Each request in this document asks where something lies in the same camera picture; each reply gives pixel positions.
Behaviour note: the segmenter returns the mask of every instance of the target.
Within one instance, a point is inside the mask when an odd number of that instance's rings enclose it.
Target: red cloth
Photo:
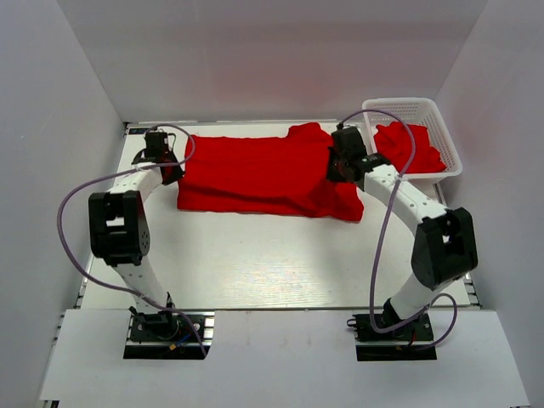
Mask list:
[[[416,155],[408,173],[440,173],[446,165],[440,160],[440,152],[430,145],[428,131],[424,126],[408,125],[416,140]],[[387,157],[398,172],[402,170],[411,154],[410,135],[399,122],[389,126],[377,125],[374,136],[379,153]]]
[[[361,220],[355,185],[326,180],[332,139],[318,123],[290,127],[285,138],[195,141],[178,182],[180,210]]]

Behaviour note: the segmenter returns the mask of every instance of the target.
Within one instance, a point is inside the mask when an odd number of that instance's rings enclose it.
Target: blue wire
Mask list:
[[[185,336],[184,338],[182,338],[181,340],[179,340],[179,341],[176,343],[176,347],[181,346],[183,343],[185,343],[187,340],[189,340],[189,337],[190,337],[190,334],[188,334],[187,336]]]

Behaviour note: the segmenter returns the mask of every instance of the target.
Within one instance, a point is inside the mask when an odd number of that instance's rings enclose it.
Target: laundry basket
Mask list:
[[[438,106],[427,98],[381,98],[368,99],[363,103],[363,109],[381,109],[391,112],[408,124],[423,125],[428,129],[430,144],[440,152],[440,158],[446,165],[441,173],[411,173],[406,179],[419,179],[426,183],[438,183],[446,177],[456,176],[462,171],[461,160],[453,145],[450,133],[440,115]],[[365,113],[365,124],[371,141],[372,153],[377,152],[374,136],[376,125],[388,125],[394,119],[381,113]]]

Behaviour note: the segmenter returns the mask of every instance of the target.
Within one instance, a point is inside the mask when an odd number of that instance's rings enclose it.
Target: white basket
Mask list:
[[[451,141],[450,133],[440,115],[438,106],[427,98],[381,98],[368,99],[363,103],[363,109],[381,109],[391,112],[406,123],[423,125],[428,130],[430,144],[440,152],[440,158],[446,165],[441,173],[412,173],[406,174],[406,179],[420,179],[426,183],[438,183],[446,177],[456,176],[462,171],[461,160],[456,147]],[[371,141],[372,153],[376,153],[374,136],[376,125],[388,125],[394,119],[381,113],[365,113],[365,124]]]

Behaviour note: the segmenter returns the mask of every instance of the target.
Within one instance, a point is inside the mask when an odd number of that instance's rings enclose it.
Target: wall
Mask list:
[[[122,124],[54,0],[0,4],[0,405],[35,405],[60,314],[81,282],[55,214],[73,186],[116,166]],[[66,214],[88,255],[86,197]]]
[[[59,0],[123,121],[434,98],[487,0]]]
[[[490,0],[436,99],[464,174],[449,203],[474,216],[480,300],[498,311],[531,406],[544,406],[541,324],[544,2]]]

